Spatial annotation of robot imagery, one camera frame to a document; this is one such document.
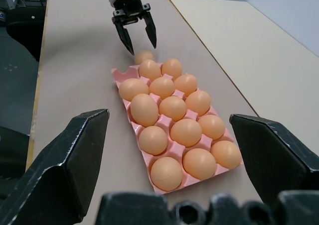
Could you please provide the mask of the black office chair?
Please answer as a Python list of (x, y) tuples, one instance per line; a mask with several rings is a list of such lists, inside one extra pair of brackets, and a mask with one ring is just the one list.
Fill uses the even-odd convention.
[(6, 14), (8, 35), (24, 46), (38, 62), (45, 20), (45, 7), (18, 7)]

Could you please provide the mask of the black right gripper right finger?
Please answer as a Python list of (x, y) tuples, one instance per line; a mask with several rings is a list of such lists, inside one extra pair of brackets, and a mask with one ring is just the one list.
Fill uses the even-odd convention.
[(319, 190), (319, 156), (281, 123), (243, 114), (232, 114), (229, 122), (264, 203), (272, 204), (281, 191)]

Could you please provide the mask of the pink egg tray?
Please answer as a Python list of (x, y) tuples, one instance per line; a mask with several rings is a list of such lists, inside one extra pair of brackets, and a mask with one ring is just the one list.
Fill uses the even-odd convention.
[[(124, 80), (126, 79), (130, 79), (130, 78), (136, 78), (136, 79), (140, 79), (141, 81), (143, 81), (144, 83), (147, 84), (148, 88), (150, 86), (150, 84), (152, 83), (150, 81), (150, 79), (148, 78), (145, 78), (145, 77), (142, 77), (139, 75), (139, 67), (138, 66), (130, 66), (128, 68), (128, 70), (126, 72), (120, 72), (119, 70), (117, 69), (113, 69), (112, 70), (112, 74), (113, 74), (113, 79), (114, 79), (114, 82), (119, 90), (119, 85), (121, 82), (123, 82)], [(167, 74), (162, 74), (161, 73), (161, 77), (168, 77), (168, 78), (171, 78), (173, 83), (174, 83), (174, 79), (172, 76), (170, 75), (167, 75)], [(151, 96), (154, 101), (156, 102), (157, 106), (158, 106), (158, 109), (159, 109), (159, 106), (160, 106), (160, 103), (162, 102), (162, 99), (155, 95), (155, 94), (152, 94), (150, 93), (149, 91), (149, 96)], [(186, 100), (186, 96), (183, 92), (181, 91), (178, 91), (175, 89), (174, 93), (171, 95), (171, 96), (176, 96), (176, 97), (179, 97), (181, 99)], [(127, 112), (127, 115), (128, 115), (128, 120), (135, 132), (135, 135), (136, 135), (136, 139), (137, 139), (137, 143), (138, 143), (138, 138), (139, 138), (139, 135), (140, 133), (142, 132), (143, 129), (145, 129), (146, 127), (140, 125), (140, 124), (137, 124), (132, 115), (131, 115), (131, 112), (130, 112), (130, 104), (131, 104), (131, 101), (127, 101), (127, 100), (124, 100), (122, 99), (123, 101), (123, 104), (125, 106), (125, 109), (126, 109), (126, 112)], [(218, 114), (216, 113), (216, 111), (214, 110), (214, 108), (212, 106), (210, 106), (209, 110), (204, 114), (204, 115), (208, 115), (208, 114), (212, 114), (212, 115), (216, 115), (218, 116)], [(189, 118), (189, 119), (193, 119), (195, 121), (198, 122), (198, 120), (202, 117), (202, 116), (198, 116), (197, 113), (193, 112), (192, 110), (189, 110), (187, 109), (186, 111), (186, 114), (185, 116), (182, 118), (182, 119), (186, 119), (186, 118)], [(151, 155), (151, 154), (148, 154), (144, 151), (142, 151), (140, 148), (140, 152), (142, 153), (142, 156), (143, 156), (143, 159), (144, 159), (144, 162), (145, 162), (145, 165), (147, 167), (147, 173), (148, 173), (148, 177), (149, 177), (149, 180), (150, 180), (150, 183), (151, 185), (153, 186), (154, 188), (154, 191), (158, 194), (165, 194), (165, 193), (169, 193), (169, 192), (172, 192), (172, 191), (176, 191), (176, 190), (179, 190), (179, 189), (182, 189), (182, 188), (185, 188), (187, 186), (190, 186), (190, 185), (193, 185), (195, 183), (198, 183), (202, 180), (198, 180), (194, 177), (192, 177), (190, 174), (188, 174), (185, 170), (184, 170), (184, 167), (183, 167), (183, 157), (184, 155), (191, 149), (195, 149), (195, 148), (202, 148), (202, 149), (205, 149), (207, 150), (208, 152), (210, 152), (210, 149), (212, 147), (212, 145), (216, 142), (219, 142), (219, 141), (223, 141), (223, 140), (226, 140), (226, 141), (230, 141), (230, 142), (233, 142), (234, 143), (234, 139), (232, 138), (229, 130), (226, 128), (225, 130), (225, 133), (217, 140), (213, 140), (209, 137), (207, 137), (206, 135), (204, 135), (202, 133), (201, 135), (201, 139), (200, 141), (195, 144), (194, 146), (192, 147), (185, 147), (184, 145), (181, 145), (179, 143), (177, 143), (176, 141), (173, 141), (170, 137), (170, 130), (171, 130), (171, 127), (176, 123), (177, 121), (173, 121), (171, 118), (163, 115), (163, 114), (160, 114), (158, 115), (158, 119), (156, 121), (156, 123), (153, 125), (153, 126), (158, 126), (160, 128), (162, 128), (166, 135), (167, 135), (167, 138), (168, 138), (168, 145), (167, 145), (167, 148), (166, 150), (161, 153), (161, 154), (158, 154), (158, 155)], [(154, 164), (154, 162), (162, 157), (171, 157), (171, 158), (174, 158), (175, 160), (177, 160), (179, 162), (179, 164), (181, 165), (181, 168), (182, 168), (182, 172), (183, 172), (183, 180), (182, 180), (182, 183), (175, 189), (175, 190), (172, 190), (172, 191), (163, 191), (159, 188), (157, 188), (152, 180), (151, 180), (151, 176), (150, 176), (150, 172), (151, 172), (151, 167), (152, 165)], [(229, 171), (230, 169), (227, 169), (227, 168), (224, 168), (222, 167), (221, 165), (219, 165), (218, 163), (217, 164), (217, 169), (216, 169), (216, 172), (213, 176), (216, 176), (216, 175), (219, 175), (219, 174), (222, 174), (226, 171)]]

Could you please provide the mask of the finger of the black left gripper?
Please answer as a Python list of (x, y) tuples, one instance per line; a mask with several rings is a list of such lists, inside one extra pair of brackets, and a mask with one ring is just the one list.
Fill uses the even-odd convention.
[(134, 49), (132, 45), (131, 38), (129, 36), (128, 30), (124, 28), (123, 24), (120, 21), (115, 22), (115, 27), (117, 29), (118, 35), (126, 49), (134, 55)]
[(146, 23), (146, 32), (150, 42), (152, 43), (153, 47), (157, 47), (157, 33), (156, 27), (152, 18), (152, 15), (149, 11), (146, 11), (143, 15), (143, 19)]

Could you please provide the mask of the brown egg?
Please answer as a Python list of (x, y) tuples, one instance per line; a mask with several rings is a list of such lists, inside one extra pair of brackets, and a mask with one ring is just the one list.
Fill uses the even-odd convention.
[(202, 148), (189, 150), (184, 155), (182, 163), (184, 170), (198, 180), (212, 177), (217, 169), (213, 155)]
[(161, 71), (158, 63), (151, 59), (144, 60), (139, 66), (139, 75), (154, 81), (161, 77)]
[(198, 123), (202, 133), (213, 140), (219, 139), (226, 130), (224, 121), (216, 115), (204, 115), (198, 120)]
[(151, 155), (163, 153), (168, 145), (165, 131), (158, 126), (149, 126), (142, 130), (138, 138), (139, 148)]
[(131, 101), (136, 95), (149, 94), (149, 88), (146, 83), (140, 79), (126, 79), (119, 85), (119, 95), (122, 99)]
[(141, 64), (145, 60), (154, 60), (154, 56), (151, 51), (149, 50), (142, 50), (138, 52), (135, 56), (135, 64)]
[(163, 100), (174, 93), (175, 86), (171, 78), (160, 77), (152, 81), (149, 90), (150, 93), (159, 96)]
[(227, 169), (234, 169), (242, 162), (239, 147), (230, 141), (223, 140), (214, 143), (210, 152), (216, 162)]
[(197, 90), (186, 98), (185, 104), (187, 109), (197, 113), (198, 116), (202, 116), (211, 106), (211, 97), (207, 92)]
[(154, 125), (159, 115), (156, 102), (147, 94), (138, 94), (132, 99), (130, 112), (134, 121), (144, 127)]
[(150, 172), (153, 184), (163, 190), (175, 190), (183, 180), (181, 165), (171, 157), (162, 157), (154, 162)]
[(159, 105), (159, 113), (171, 118), (173, 121), (181, 120), (186, 111), (184, 100), (176, 96), (165, 98)]
[(188, 97), (197, 90), (198, 81), (194, 75), (183, 74), (175, 79), (174, 85), (176, 90), (183, 92)]
[(202, 129), (199, 123), (189, 118), (177, 121), (170, 130), (171, 139), (185, 147), (192, 147), (197, 144), (201, 135)]
[(181, 62), (176, 58), (167, 59), (161, 68), (161, 73), (170, 75), (175, 80), (182, 75), (182, 65)]

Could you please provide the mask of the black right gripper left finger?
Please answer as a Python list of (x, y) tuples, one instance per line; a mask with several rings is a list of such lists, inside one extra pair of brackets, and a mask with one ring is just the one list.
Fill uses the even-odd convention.
[(74, 117), (0, 204), (0, 225), (82, 222), (99, 176), (108, 119), (107, 109)]

